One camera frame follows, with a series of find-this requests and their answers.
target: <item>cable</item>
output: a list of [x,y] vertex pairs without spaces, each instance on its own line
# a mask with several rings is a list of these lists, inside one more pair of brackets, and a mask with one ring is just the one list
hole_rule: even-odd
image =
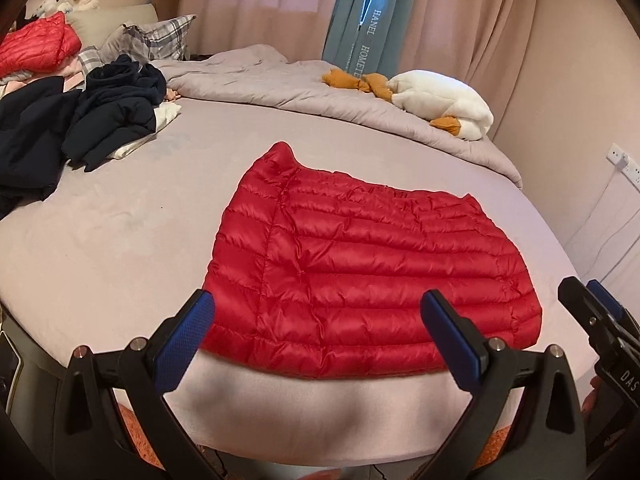
[[618,169],[615,168],[613,170],[613,173],[611,173],[611,176],[609,177],[609,180],[607,181],[607,185],[604,187],[604,189],[602,190],[602,192],[600,193],[600,196],[598,197],[598,199],[596,200],[596,202],[593,204],[593,207],[591,208],[591,211],[589,211],[589,214],[587,215],[587,218],[584,219],[584,222],[582,222],[582,225],[580,225],[580,227],[578,227],[577,231],[571,235],[571,237],[569,238],[569,240],[564,244],[565,247],[568,247],[569,244],[574,240],[575,236],[582,231],[582,228],[587,225],[587,222],[589,221],[589,219],[591,218],[591,215],[594,213],[594,211],[596,211],[596,208],[598,207],[598,204],[600,203],[600,200],[602,200],[602,197],[604,196],[604,194],[607,192],[607,189],[609,189],[609,185],[612,183],[613,181],[613,177],[616,176],[616,171]]
[[226,470],[225,462],[222,460],[222,457],[220,456],[220,453],[218,453],[217,449],[214,449],[213,452],[218,457],[218,460],[220,460],[220,466],[222,467],[222,476],[226,478],[226,475],[228,475],[229,471]]
[[615,235],[617,235],[620,231],[622,231],[622,229],[624,229],[626,226],[628,226],[628,225],[629,225],[629,223],[630,223],[630,222],[631,222],[631,221],[636,217],[636,215],[637,215],[638,213],[640,213],[640,207],[636,210],[636,212],[635,212],[635,213],[633,213],[632,217],[631,217],[629,220],[627,220],[624,224],[622,224],[622,227],[621,227],[620,229],[617,229],[615,232],[613,232],[612,234],[610,234],[610,235],[609,235],[609,237],[608,237],[606,240],[604,240],[604,243],[601,245],[600,249],[598,250],[598,254],[596,254],[596,257],[595,257],[595,259],[594,259],[593,263],[591,264],[591,267],[589,267],[589,270],[587,270],[587,272],[585,272],[585,273],[584,273],[584,276],[586,276],[587,274],[589,274],[589,273],[593,270],[593,267],[595,267],[595,265],[596,265],[596,263],[597,263],[597,261],[598,261],[598,258],[600,257],[600,253],[602,252],[602,250],[604,249],[604,247],[605,247],[605,246],[610,242],[610,240],[611,240]]
[[385,474],[382,471],[380,471],[380,468],[377,465],[374,464],[373,469],[375,469],[377,472],[380,473],[380,476],[382,476],[382,480],[386,480]]
[[625,251],[625,253],[620,257],[620,259],[616,261],[616,264],[613,267],[611,267],[609,271],[602,277],[602,279],[600,280],[600,283],[603,283],[604,280],[606,280],[609,277],[609,275],[616,269],[617,266],[619,266],[620,263],[622,263],[622,260],[626,258],[626,256],[631,252],[631,249],[633,249],[639,241],[640,241],[640,235],[638,235],[638,238],[634,240],[634,242],[629,246],[629,248]]

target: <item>curtain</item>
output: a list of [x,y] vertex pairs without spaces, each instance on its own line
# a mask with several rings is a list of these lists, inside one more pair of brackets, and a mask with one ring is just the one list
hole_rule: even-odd
[[493,138],[524,59],[536,0],[414,0],[398,72],[464,81],[494,114]]
[[396,74],[414,0],[337,0],[322,59],[356,77]]
[[190,50],[215,54],[255,43],[290,61],[320,59],[335,0],[180,0],[181,14],[197,14]]

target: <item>stuffed toy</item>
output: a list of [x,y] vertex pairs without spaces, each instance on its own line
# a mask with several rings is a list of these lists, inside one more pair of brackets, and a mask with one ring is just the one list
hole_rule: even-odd
[[427,70],[391,78],[391,102],[463,140],[479,140],[494,123],[487,103],[471,86]]
[[387,80],[376,73],[359,79],[332,68],[322,81],[335,88],[372,92],[462,140],[482,139],[494,123],[491,110],[478,92],[462,81],[427,70],[411,70]]
[[100,0],[71,0],[72,10],[91,10],[100,7]]
[[387,79],[382,74],[365,74],[362,79],[347,74],[339,68],[332,68],[322,76],[322,81],[334,88],[349,88],[361,92],[372,92],[376,97],[391,102],[391,90],[386,87]]
[[48,18],[61,10],[65,14],[71,12],[71,4],[69,2],[60,2],[60,0],[44,0],[40,6],[31,15],[33,18]]

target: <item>blue gripper pad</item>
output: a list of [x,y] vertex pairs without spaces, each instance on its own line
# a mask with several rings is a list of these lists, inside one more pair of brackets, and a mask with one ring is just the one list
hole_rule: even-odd
[[602,286],[598,280],[591,280],[587,283],[587,289],[596,299],[604,306],[617,322],[622,321],[625,317],[625,309],[618,303],[611,293]]
[[458,387],[472,394],[476,392],[488,365],[482,334],[470,320],[460,317],[437,290],[423,295],[420,313]]
[[153,357],[152,365],[154,386],[160,395],[174,391],[180,384],[196,350],[213,323],[215,311],[213,296],[204,290],[197,290],[180,312],[167,320],[172,326],[170,325],[168,333],[163,334],[164,344]]

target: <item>red down jacket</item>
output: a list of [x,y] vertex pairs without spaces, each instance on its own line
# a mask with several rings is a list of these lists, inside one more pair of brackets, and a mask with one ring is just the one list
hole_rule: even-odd
[[16,72],[55,72],[65,57],[80,51],[80,38],[62,12],[7,34],[0,44],[0,77]]
[[430,288],[515,348],[542,323],[520,253],[471,195],[310,170],[284,142],[240,181],[204,288],[216,301],[204,349],[308,378],[443,369],[420,320]]

